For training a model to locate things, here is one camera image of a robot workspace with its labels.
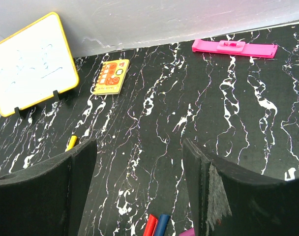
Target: blue marker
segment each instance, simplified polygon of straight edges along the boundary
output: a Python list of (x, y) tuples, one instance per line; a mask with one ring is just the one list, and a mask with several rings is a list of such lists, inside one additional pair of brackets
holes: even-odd
[(164, 236), (169, 215), (160, 215), (154, 236)]

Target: whiteboard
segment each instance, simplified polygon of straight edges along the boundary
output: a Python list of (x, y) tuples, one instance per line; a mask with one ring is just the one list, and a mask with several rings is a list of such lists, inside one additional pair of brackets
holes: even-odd
[(59, 16), (42, 17), (0, 42), (0, 114), (4, 117), (76, 87), (79, 77)]

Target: small orange book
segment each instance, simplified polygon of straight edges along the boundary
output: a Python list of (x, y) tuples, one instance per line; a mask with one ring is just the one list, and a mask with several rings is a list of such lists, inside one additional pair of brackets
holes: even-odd
[(112, 60), (103, 63), (93, 94), (118, 94), (129, 66), (129, 60)]

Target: yellow whiteboard frame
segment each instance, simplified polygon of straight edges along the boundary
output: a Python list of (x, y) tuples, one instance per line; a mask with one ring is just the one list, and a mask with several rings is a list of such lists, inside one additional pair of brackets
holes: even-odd
[[(41, 17), (39, 20), (37, 20), (37, 21), (31, 23), (30, 25), (26, 26), (25, 28), (21, 29), (20, 31), (18, 31), (18, 32), (12, 34), (11, 36), (7, 37), (6, 39), (2, 40), (2, 41), (0, 42), (0, 44), (4, 43), (5, 41), (7, 41), (7, 40), (9, 40), (10, 38), (12, 38), (12, 37), (16, 36), (17, 34), (19, 34), (20, 32), (23, 32), (24, 30), (28, 29), (29, 27), (35, 25), (36, 23), (42, 21), (43, 19), (45, 19), (45, 18), (47, 18), (48, 16), (51, 16), (51, 15), (55, 15), (55, 16), (57, 17), (57, 19), (58, 19), (58, 22), (59, 22), (59, 25), (60, 25), (60, 29), (61, 29), (61, 33), (62, 33), (63, 38), (64, 38), (65, 46), (66, 46), (66, 48), (67, 48), (67, 51), (68, 51), (68, 54), (69, 54), (69, 56), (70, 56), (70, 60), (71, 60), (71, 63), (72, 63), (72, 66), (73, 66), (73, 69), (74, 69), (74, 72), (75, 72), (75, 75), (76, 75), (76, 78), (77, 78), (77, 83), (76, 83), (74, 86), (71, 86), (71, 87), (69, 87), (69, 88), (63, 89), (63, 90), (61, 90), (61, 91), (58, 91), (59, 93), (63, 93), (63, 92), (66, 92), (66, 91), (68, 91), (68, 90), (70, 90), (70, 89), (75, 88), (75, 87), (79, 84), (79, 82), (80, 82), (80, 78), (79, 78), (79, 75), (78, 75), (78, 73), (77, 73), (77, 69), (76, 69), (76, 66), (75, 66), (75, 63), (74, 63), (74, 60), (73, 60), (73, 56), (72, 56), (72, 54), (71, 54), (71, 50), (70, 50), (69, 44), (67, 43), (67, 40), (66, 40), (66, 36), (65, 36), (65, 32), (64, 32), (64, 30), (63, 30), (63, 26), (62, 26), (61, 19), (60, 19), (59, 15), (58, 15), (57, 13), (55, 13), (55, 12), (50, 12), (50, 13), (48, 13), (47, 15)], [(43, 102), (43, 101), (45, 101), (45, 100), (48, 100), (49, 98), (52, 98), (52, 97), (54, 97), (53, 94), (52, 94), (51, 96), (45, 97), (45, 98), (43, 98), (43, 99), (41, 99), (41, 100), (39, 100), (39, 101), (36, 101), (36, 102), (34, 102), (34, 103), (31, 103), (31, 104), (28, 105), (28, 106), (22, 107), (22, 108), (20, 108), (20, 110), (24, 110), (24, 109), (27, 109), (27, 108), (29, 108), (29, 107), (32, 107), (32, 106), (34, 106), (34, 105), (36, 105), (36, 104), (38, 104), (38, 103), (40, 103), (40, 102)], [(1, 116), (3, 116), (3, 117), (8, 117), (8, 116), (10, 116), (10, 115), (12, 115), (12, 114), (14, 114), (14, 113), (15, 113), (15, 111), (13, 111), (13, 112), (11, 112), (11, 113), (9, 113), (9, 114), (3, 114), (3, 113), (1, 112), (1, 110), (0, 110), (0, 114), (1, 114)]]

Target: pink plastic object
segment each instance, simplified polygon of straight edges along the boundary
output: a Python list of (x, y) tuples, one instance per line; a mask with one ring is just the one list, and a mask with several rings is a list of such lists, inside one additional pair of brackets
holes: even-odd
[(203, 41), (196, 39), (192, 45), (193, 52), (222, 53), (239, 56), (274, 58), (277, 45), (274, 44), (249, 44), (239, 41), (220, 42)]
[(179, 236), (194, 236), (194, 228), (184, 231)]

